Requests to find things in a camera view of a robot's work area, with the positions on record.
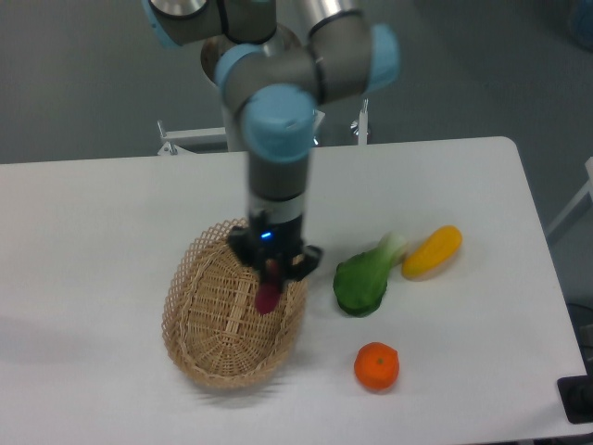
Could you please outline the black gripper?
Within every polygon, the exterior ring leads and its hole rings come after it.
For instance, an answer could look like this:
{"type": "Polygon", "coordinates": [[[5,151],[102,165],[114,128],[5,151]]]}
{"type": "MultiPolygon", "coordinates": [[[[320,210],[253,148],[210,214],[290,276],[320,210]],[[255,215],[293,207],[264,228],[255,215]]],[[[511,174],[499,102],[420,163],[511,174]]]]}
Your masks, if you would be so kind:
{"type": "Polygon", "coordinates": [[[280,290],[300,282],[316,270],[323,257],[317,246],[303,246],[303,216],[287,222],[271,222],[268,212],[248,215],[249,226],[234,226],[227,243],[241,264],[260,274],[267,260],[279,265],[280,290]]]}

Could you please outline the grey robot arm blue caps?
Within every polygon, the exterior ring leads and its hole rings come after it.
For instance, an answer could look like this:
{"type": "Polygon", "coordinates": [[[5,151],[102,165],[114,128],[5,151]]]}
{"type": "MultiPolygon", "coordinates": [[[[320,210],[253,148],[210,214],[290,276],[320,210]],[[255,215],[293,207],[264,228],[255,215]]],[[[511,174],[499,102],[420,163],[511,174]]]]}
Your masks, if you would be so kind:
{"type": "Polygon", "coordinates": [[[272,1],[146,1],[144,10],[165,45],[231,43],[214,82],[248,156],[248,225],[228,242],[265,286],[304,279],[322,257],[302,238],[316,108],[392,83],[397,37],[368,23],[354,1],[302,2],[307,43],[276,53],[265,49],[279,31],[272,1]]]}

